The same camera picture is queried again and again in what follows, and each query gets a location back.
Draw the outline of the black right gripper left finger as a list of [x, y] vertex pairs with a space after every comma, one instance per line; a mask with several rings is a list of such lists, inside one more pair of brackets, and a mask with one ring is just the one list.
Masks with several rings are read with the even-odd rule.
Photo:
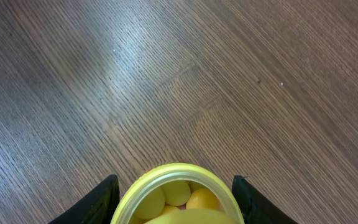
[[119, 199], [117, 175], [109, 175], [71, 208], [50, 224], [105, 224], [110, 223]]

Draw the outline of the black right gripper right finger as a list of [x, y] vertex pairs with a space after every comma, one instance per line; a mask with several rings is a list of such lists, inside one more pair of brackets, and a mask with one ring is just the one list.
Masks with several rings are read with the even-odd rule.
[[240, 208], [245, 224], [297, 224], [243, 176], [234, 176], [232, 194]]

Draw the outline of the yellow lidded jar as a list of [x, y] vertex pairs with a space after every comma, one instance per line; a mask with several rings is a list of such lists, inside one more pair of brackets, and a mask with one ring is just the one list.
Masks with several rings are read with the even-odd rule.
[[111, 223], [240, 223], [238, 203], [212, 172], [193, 164], [158, 166], [127, 190]]

